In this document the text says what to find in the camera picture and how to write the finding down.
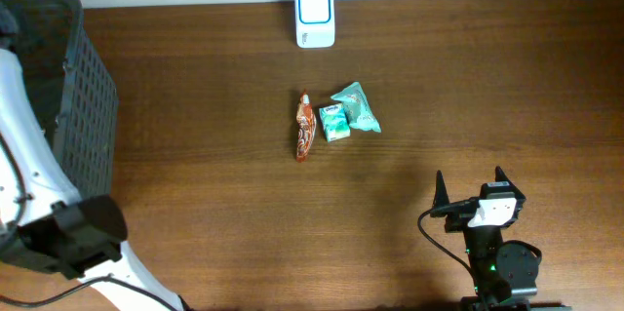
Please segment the red snack wrapper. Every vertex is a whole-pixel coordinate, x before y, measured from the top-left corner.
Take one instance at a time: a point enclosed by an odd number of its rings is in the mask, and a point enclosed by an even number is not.
[[[296,162],[304,162],[308,158],[312,140],[316,133],[316,116],[310,105],[307,91],[303,91],[296,110],[296,122],[299,124],[299,140],[296,143]]]

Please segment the wooden table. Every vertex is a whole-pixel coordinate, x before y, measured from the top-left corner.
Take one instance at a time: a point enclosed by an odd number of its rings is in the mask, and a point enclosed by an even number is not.
[[[624,304],[624,0],[339,1],[301,50],[293,5],[88,10],[121,103],[112,196],[130,242],[198,310],[422,306],[473,294],[416,229],[502,166],[527,196],[506,239],[544,253],[535,301]],[[383,133],[294,160],[294,114],[360,81]],[[456,253],[444,221],[425,228]],[[1,293],[75,282],[2,266]],[[47,310],[112,310],[80,292]]]

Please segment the cable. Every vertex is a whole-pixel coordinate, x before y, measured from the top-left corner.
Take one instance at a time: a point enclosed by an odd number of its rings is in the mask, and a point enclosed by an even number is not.
[[[9,149],[9,145],[7,144],[4,137],[0,134],[0,143],[2,144],[2,149],[9,159],[9,164],[11,165],[11,169],[13,170],[13,174],[18,180],[18,192],[19,197],[16,200],[16,203],[19,205],[18,213],[13,220],[13,224],[7,230],[8,237],[5,238],[2,242],[0,242],[0,253],[3,252],[6,248],[8,248],[13,241],[18,236],[18,227],[20,226],[20,221],[23,215],[26,212],[26,201],[28,200],[28,195],[26,194],[26,185],[24,183],[23,177],[21,176],[20,167],[18,167],[18,162],[16,158],[13,156],[11,149]]]
[[[86,287],[90,287],[96,283],[100,283],[100,282],[107,282],[107,283],[112,283],[112,284],[116,284],[118,286],[127,288],[133,292],[138,292],[142,295],[145,295],[149,298],[151,298],[152,300],[160,303],[161,305],[163,305],[165,308],[167,308],[170,311],[178,311],[176,308],[174,308],[170,303],[168,303],[167,301],[163,300],[160,296],[155,295],[151,292],[145,291],[139,287],[135,287],[131,284],[128,284],[126,282],[114,279],[110,276],[106,276],[106,277],[98,277],[98,278],[94,278],[88,282],[85,282],[83,284],[81,284],[80,286],[76,286],[72,289],[69,289],[65,292],[62,292],[60,294],[57,294],[53,297],[47,298],[45,300],[41,300],[41,301],[34,301],[34,302],[28,302],[28,301],[19,301],[19,300],[13,300],[9,297],[0,295],[0,302],[11,305],[11,306],[16,306],[16,307],[21,307],[21,308],[37,308],[37,307],[42,307],[42,306],[46,306],[46,305],[50,305],[53,302],[59,301],[67,296],[70,296],[72,294],[74,294],[75,292],[79,292],[81,290],[83,290]]]
[[[464,260],[462,260],[461,258],[457,257],[456,254],[451,253],[447,248],[443,247],[440,243],[436,242],[435,239],[431,238],[431,236],[429,234],[427,234],[427,232],[425,232],[424,228],[422,228],[422,219],[427,216],[428,214],[430,214],[433,211],[433,209],[429,209],[426,212],[422,213],[420,215],[420,217],[418,218],[418,230],[420,231],[420,233],[422,233],[423,236],[425,236],[425,238],[427,238],[427,240],[429,242],[431,242],[431,244],[433,244],[436,248],[440,249],[441,251],[443,251],[445,254],[447,254],[448,256],[450,256],[452,259],[454,259],[455,261],[459,262],[459,264],[461,264],[462,266],[464,266],[464,268],[466,269],[466,271],[468,271],[468,273],[470,274],[470,277],[472,277],[473,283],[476,285],[477,284],[477,279],[475,278],[475,274],[472,270],[472,268],[470,268],[470,266],[464,262]],[[484,305],[484,307],[486,308],[486,311],[489,311],[489,307],[488,304],[486,303],[486,299],[484,298],[484,295],[481,292],[477,292],[477,294],[479,295],[479,297],[481,298],[481,302]]]

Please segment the gray basket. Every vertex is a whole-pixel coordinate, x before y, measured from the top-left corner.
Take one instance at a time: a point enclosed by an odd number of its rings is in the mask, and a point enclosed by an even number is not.
[[[84,198],[110,193],[119,98],[82,26],[80,0],[0,0],[45,138]]]

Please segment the snack package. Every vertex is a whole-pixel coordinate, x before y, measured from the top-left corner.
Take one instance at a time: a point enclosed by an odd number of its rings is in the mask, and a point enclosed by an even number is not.
[[[347,115],[344,113],[342,104],[323,107],[319,110],[323,131],[328,141],[342,139],[351,136]]]
[[[304,162],[308,158],[312,140],[316,133],[316,116],[310,105],[310,98],[304,90],[296,110],[296,122],[299,124],[299,140],[296,143],[296,161]]]
[[[381,133],[377,119],[372,115],[367,96],[359,82],[345,88],[342,92],[331,96],[336,101],[342,101],[344,111],[349,120],[349,126],[362,131],[373,130]]]

